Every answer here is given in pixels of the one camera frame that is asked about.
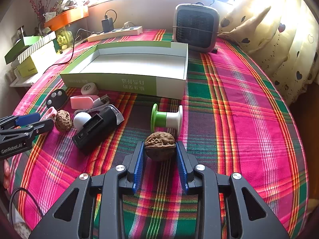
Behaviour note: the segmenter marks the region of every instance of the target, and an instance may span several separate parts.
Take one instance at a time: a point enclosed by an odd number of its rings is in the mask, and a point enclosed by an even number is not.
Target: green box lid
[[[20,39],[5,55],[4,59],[6,64],[9,64],[12,61],[14,61],[18,55],[20,55],[24,50],[26,50],[28,47],[30,47],[40,39],[42,39],[41,36],[31,36]]]

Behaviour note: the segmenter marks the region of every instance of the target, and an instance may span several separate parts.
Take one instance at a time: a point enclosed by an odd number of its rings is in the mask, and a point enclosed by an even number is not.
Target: pink clip
[[[42,116],[40,120],[46,120],[46,119],[52,119],[54,120],[54,117],[56,116],[56,109],[54,107],[50,107],[46,113]]]
[[[71,108],[74,110],[90,109],[93,106],[93,101],[98,99],[97,95],[79,95],[70,98]]]

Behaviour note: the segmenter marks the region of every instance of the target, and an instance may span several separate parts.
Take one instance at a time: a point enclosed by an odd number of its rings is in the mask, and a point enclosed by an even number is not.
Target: plaid tablecloth
[[[165,30],[145,30],[140,36],[113,38],[84,43],[76,48],[80,55],[97,43],[132,40],[171,41]],[[292,238],[306,218],[308,176],[306,160],[295,123],[272,83],[262,70],[236,45],[218,39],[217,54],[189,53],[187,84],[182,101],[133,93],[107,93],[122,112],[125,121],[101,146],[84,156],[74,146],[72,128],[62,134],[55,128],[34,140],[31,151],[10,160],[11,183],[27,188],[44,213],[83,172],[105,173],[134,151],[138,140],[150,134],[154,103],[160,111],[175,112],[183,106],[183,125],[179,140],[199,163],[215,172],[240,172],[278,216]],[[61,59],[68,60],[70,54]],[[63,88],[69,96],[80,89],[64,86],[59,73],[66,65],[49,68],[24,96],[15,115],[47,110],[46,96]],[[70,103],[65,108],[73,118]],[[95,234],[98,230],[98,197]],[[15,204],[30,228],[40,215],[25,193]],[[221,202],[222,217],[225,216]],[[183,195],[174,159],[155,163],[148,159],[141,190],[124,197],[125,230],[128,238],[193,238],[197,197]],[[225,224],[223,218],[223,236]]]

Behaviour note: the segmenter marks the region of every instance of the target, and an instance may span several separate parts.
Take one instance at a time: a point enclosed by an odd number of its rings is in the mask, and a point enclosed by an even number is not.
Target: white spool
[[[183,107],[180,105],[178,112],[167,112],[166,127],[177,130],[177,136],[181,134],[181,125],[183,122]]]
[[[91,116],[89,113],[79,112],[77,115],[75,115],[73,119],[73,125],[76,128],[76,130],[80,131],[83,128],[83,125],[90,119]]]
[[[98,88],[96,87],[95,83],[89,82],[82,87],[81,93],[82,95],[97,95]]]

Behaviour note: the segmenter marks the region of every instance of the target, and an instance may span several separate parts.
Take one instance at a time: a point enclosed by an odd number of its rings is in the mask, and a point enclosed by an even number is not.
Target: orange shelf
[[[44,24],[44,28],[49,27],[52,31],[64,27],[72,22],[89,16],[89,8],[87,5],[80,6],[63,12]]]

